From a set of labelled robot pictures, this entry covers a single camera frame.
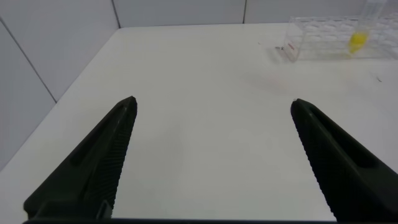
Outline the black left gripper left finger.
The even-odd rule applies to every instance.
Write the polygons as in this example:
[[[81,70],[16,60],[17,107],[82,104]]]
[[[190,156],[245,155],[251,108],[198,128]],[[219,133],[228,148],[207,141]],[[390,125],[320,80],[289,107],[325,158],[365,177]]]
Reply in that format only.
[[[110,217],[137,116],[137,101],[118,102],[24,202],[30,220]]]

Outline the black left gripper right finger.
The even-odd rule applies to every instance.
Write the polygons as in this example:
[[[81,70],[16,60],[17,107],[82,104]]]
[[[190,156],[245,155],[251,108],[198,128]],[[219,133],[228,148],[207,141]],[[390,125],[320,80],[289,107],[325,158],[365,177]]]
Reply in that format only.
[[[397,173],[315,105],[290,107],[314,176],[338,222],[396,222]]]

